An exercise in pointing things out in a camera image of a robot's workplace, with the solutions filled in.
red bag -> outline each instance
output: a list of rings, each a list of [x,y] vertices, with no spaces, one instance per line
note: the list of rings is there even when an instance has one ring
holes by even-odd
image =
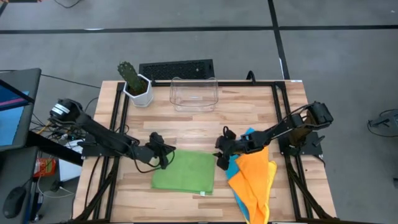
[[[54,175],[55,159],[37,158],[33,177],[46,177]]]

floor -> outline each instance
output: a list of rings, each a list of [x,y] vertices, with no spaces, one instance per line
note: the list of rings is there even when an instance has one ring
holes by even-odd
[[[59,1],[66,5],[75,2]],[[274,31],[264,28],[273,25],[266,0],[83,0],[70,9],[50,0],[8,4],[0,17],[0,69],[39,67],[46,75],[100,86],[103,80],[120,80],[116,65],[122,60],[138,66],[212,58],[218,79],[243,79],[252,70],[257,79],[290,76],[303,80],[308,100],[325,102],[335,119],[321,132],[326,136],[322,147],[338,216],[397,223],[398,189],[392,177],[398,174],[398,139],[372,135],[366,124],[381,111],[398,107],[398,27],[381,26],[398,24],[398,2],[274,0],[274,6],[283,49],[280,43],[278,48]],[[208,26],[251,28],[200,32],[122,29],[125,32],[93,34],[4,32]],[[321,30],[292,30],[292,26]],[[35,114],[45,121],[58,98],[76,99],[85,105],[98,92],[42,77]],[[95,103],[88,113],[94,110]],[[50,183],[43,179],[42,188],[49,188]],[[65,188],[75,190],[76,183],[73,180]],[[71,197],[47,198],[40,223],[67,220],[71,201]]]

white pot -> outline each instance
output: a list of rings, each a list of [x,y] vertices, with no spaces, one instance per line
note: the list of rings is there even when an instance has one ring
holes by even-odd
[[[132,101],[132,103],[134,104],[134,106],[145,108],[150,105],[152,100],[154,100],[154,94],[152,93],[152,85],[150,84],[150,80],[141,74],[138,74],[138,76],[148,83],[147,91],[138,96],[133,96],[127,91],[127,82],[126,82],[126,83],[124,83],[123,92],[127,96],[129,96],[129,98]]]

computer mouse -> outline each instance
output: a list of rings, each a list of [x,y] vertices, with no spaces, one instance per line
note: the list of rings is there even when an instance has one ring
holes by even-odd
[[[2,212],[6,218],[14,218],[21,212],[25,195],[24,187],[16,187],[10,191],[2,206]]]

black keyboard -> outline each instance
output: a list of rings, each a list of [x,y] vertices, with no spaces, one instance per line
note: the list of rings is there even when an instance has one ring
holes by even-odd
[[[150,80],[207,79],[214,77],[213,60],[191,60],[182,62],[143,63],[139,73]]]

